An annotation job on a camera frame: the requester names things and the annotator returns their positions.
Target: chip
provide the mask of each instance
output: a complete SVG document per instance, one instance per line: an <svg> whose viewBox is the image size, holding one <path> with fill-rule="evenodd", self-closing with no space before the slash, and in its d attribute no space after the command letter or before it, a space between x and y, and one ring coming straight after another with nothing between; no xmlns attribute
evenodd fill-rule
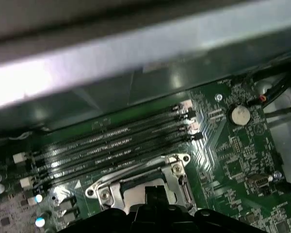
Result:
<svg viewBox="0 0 291 233"><path fill-rule="evenodd" d="M21 206L28 205L28 201L27 200L21 200L20 201L20 205Z"/></svg>
<svg viewBox="0 0 291 233"><path fill-rule="evenodd" d="M68 199L65 199L62 201L62 203L59 204L59 206L55 207L55 210L70 210L73 208L73 206L75 205L75 203L77 202L75 197L71 197Z"/></svg>
<svg viewBox="0 0 291 233"><path fill-rule="evenodd" d="M285 221L277 223L276 228L279 233L288 233L290 231L289 225Z"/></svg>
<svg viewBox="0 0 291 233"><path fill-rule="evenodd" d="M256 221L256 219L255 219L255 217L254 217L254 214L248 214L247 216L246 216L246 219L247 219L247 221L249 222L249 224L251 224L251 223L254 223L255 221Z"/></svg>
<svg viewBox="0 0 291 233"><path fill-rule="evenodd" d="M229 172L230 178L233 178L233 177L235 177L243 172L242 166L238 160L228 162L227 163L227 170Z"/></svg>
<svg viewBox="0 0 291 233"><path fill-rule="evenodd" d="M248 224L248 222L247 222L247 220L245 219L244 216L240 216L240 217L238 218L238 220L239 220L240 222L243 222L243 223Z"/></svg>
<svg viewBox="0 0 291 233"><path fill-rule="evenodd" d="M3 227L9 225L10 224L9 217L4 217L3 219L0 220L0 223Z"/></svg>

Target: green circuit board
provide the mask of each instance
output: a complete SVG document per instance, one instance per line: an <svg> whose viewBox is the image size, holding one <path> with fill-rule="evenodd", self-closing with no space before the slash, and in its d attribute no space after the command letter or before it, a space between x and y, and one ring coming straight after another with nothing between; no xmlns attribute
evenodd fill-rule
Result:
<svg viewBox="0 0 291 233"><path fill-rule="evenodd" d="M220 101L216 99L218 94L222 95ZM204 138L182 143L171 148L171 151L191 155L186 173L197 207L213 209L270 233L291 232L291 194L279 192L272 185L269 187L269 194L262 194L246 180L248 176L256 173L276 170L283 174L281 158L276 153L263 109L259 105L248 108L251 119L245 126L236 126L227 117L232 105L255 97L256 92L252 83L232 85L231 79L223 79L44 136L13 143L0 148L0 158L9 158L20 151L30 151L53 142L67 140L106 125L117 124L191 99L200 125L199 131L203 133ZM1 170L7 169L2 162L0 166ZM19 171L20 168L8 172L8 177L17 178ZM29 207L29 210L22 209L22 213L31 210L29 216L31 222L28 224L34 224L36 216L41 212L52 210L54 203L71 195L77 199L81 218L98 213L100 211L98 201L86 198L84 191L102 175L97 172L84 174L52 188L41 203ZM7 194L18 191L13 187L11 185ZM9 211L9 214L16 215L17 209L14 212L13 209ZM49 225L57 230L66 227L65 223L58 222L55 216L51 217ZM20 228L19 232L22 232L21 228L32 229L30 225L15 224L15 226ZM10 224L10 227L6 227L7 232L13 229L13 225Z"/></svg>

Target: screw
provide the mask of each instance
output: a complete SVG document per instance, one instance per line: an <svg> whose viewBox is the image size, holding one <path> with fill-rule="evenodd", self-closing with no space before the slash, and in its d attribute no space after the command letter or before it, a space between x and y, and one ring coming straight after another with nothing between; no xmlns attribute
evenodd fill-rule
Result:
<svg viewBox="0 0 291 233"><path fill-rule="evenodd" d="M108 200L110 198L110 193L107 190L105 190L100 194L100 197L103 200Z"/></svg>
<svg viewBox="0 0 291 233"><path fill-rule="evenodd" d="M279 180L282 177L282 174L280 171L274 171L273 172L273 178L276 180Z"/></svg>
<svg viewBox="0 0 291 233"><path fill-rule="evenodd" d="M179 164L176 164L173 166L173 172L174 173L180 173L182 171L182 168Z"/></svg>
<svg viewBox="0 0 291 233"><path fill-rule="evenodd" d="M221 94L216 94L214 99L215 101L220 102L223 99L223 96Z"/></svg>
<svg viewBox="0 0 291 233"><path fill-rule="evenodd" d="M184 156L183 157L183 161L185 161L185 162L189 161L189 157L188 156Z"/></svg>
<svg viewBox="0 0 291 233"><path fill-rule="evenodd" d="M92 196L94 194L94 191L92 189L87 190L87 195Z"/></svg>

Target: black plastic part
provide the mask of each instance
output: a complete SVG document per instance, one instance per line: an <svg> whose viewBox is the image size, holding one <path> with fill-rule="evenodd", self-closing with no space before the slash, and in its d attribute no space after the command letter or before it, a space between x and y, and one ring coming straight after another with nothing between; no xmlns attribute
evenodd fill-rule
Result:
<svg viewBox="0 0 291 233"><path fill-rule="evenodd" d="M87 232L103 229L105 233L265 233L265 231L209 209L201 209L193 217L176 205L165 207L140 205L136 212L131 211L128 215L122 210L112 208L83 221L78 221L60 232L75 233L80 228L86 229Z"/></svg>
<svg viewBox="0 0 291 233"><path fill-rule="evenodd" d="M4 217L3 219L0 220L0 223L3 227L10 225L10 219L9 217Z"/></svg>
<svg viewBox="0 0 291 233"><path fill-rule="evenodd" d="M145 202L148 205L157 206L167 206L169 204L165 187L163 185L159 186L146 186L145 187Z"/></svg>
<svg viewBox="0 0 291 233"><path fill-rule="evenodd" d="M275 188L283 193L291 193L291 183L287 181L275 183Z"/></svg>
<svg viewBox="0 0 291 233"><path fill-rule="evenodd" d="M196 117L196 112L193 111L192 109L190 109L190 110L188 111L188 119L191 119L191 118L193 118L193 117Z"/></svg>
<svg viewBox="0 0 291 233"><path fill-rule="evenodd" d="M262 193L264 196L271 195L271 193L272 193L269 186L264 186L264 187L260 188L259 192Z"/></svg>
<svg viewBox="0 0 291 233"><path fill-rule="evenodd" d="M191 135L191 140L200 140L203 138L203 134L202 133L196 133L194 135Z"/></svg>

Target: ram slot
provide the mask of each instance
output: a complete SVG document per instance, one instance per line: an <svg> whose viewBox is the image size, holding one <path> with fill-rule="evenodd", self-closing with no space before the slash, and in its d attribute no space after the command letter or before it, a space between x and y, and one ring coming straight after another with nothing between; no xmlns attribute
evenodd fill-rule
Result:
<svg viewBox="0 0 291 233"><path fill-rule="evenodd" d="M36 167L38 167L37 171L41 172L43 170L65 166L65 164L67 163L70 165L73 165L73 163L80 163L82 161L96 158L98 156L110 154L114 151L126 148L131 145L135 145L147 140L154 139L156 137L173 133L184 127L186 126L183 122L165 124L161 125L159 128L148 129L143 132L135 133L130 136L111 141L108 144L100 145L98 147L82 150L73 154L62 154L60 156L56 156L55 158L45 159L44 161L36 163Z"/></svg>
<svg viewBox="0 0 291 233"><path fill-rule="evenodd" d="M135 143L133 145L126 145L124 148L121 148L120 150L114 150L114 151L109 151L107 154L104 154L105 156L95 156L95 158L90 158L90 159L86 159L83 161L80 161L77 164L64 164L62 166L59 166L57 168L53 168L50 170L47 170L43 173L39 173L40 176L42 176L43 174L48 174L48 177L50 177L51 175L54 175L58 172L63 172L63 169L70 169L73 166L81 166L82 164L84 164L85 166L89 165L89 163L93 164L93 165L98 165L99 163L101 163L101 161L106 160L106 158L108 158L108 161L111 160L112 158L117 158L119 156L122 155L127 155L129 153L133 153L135 151L138 150L144 150L146 148L150 148L152 146L155 146L157 144L157 142L161 142L161 140L166 140L169 136L175 134L175 133L179 133L179 129L173 129L172 131L164 132L164 134L158 135L157 137L148 137L147 139L145 139L145 141L143 143Z"/></svg>
<svg viewBox="0 0 291 233"><path fill-rule="evenodd" d="M110 167L115 167L120 162L125 162L131 160L132 158L140 159L147 156L149 153L154 151L160 151L160 153L165 153L166 148L174 148L179 143L188 140L186 132L177 132L166 137L161 138L161 140L152 140L146 142L143 145L137 145L134 148L121 151L117 154L109 156L105 160L94 160L91 163L86 163L78 166L69 167L63 171L59 171L55 174L47 176L40 184L51 184L54 185L57 182L63 182L71 180L79 175L87 174L89 172L95 172L100 169L108 169Z"/></svg>
<svg viewBox="0 0 291 233"><path fill-rule="evenodd" d="M46 151L39 155L35 154L35 160L41 160L46 158L51 158L63 153L74 153L86 148L96 146L105 143L108 140L114 140L131 133L137 133L142 130L148 129L149 127L156 127L164 123L170 123L173 121L180 120L179 111L173 111L168 113L161 113L159 115L152 116L150 118L143 119L141 121L136 121L128 125L124 125L119 128L107 130L106 132L96 132L90 136L82 137L80 139L69 140L65 142L59 142L56 144L50 144L42 151Z"/></svg>

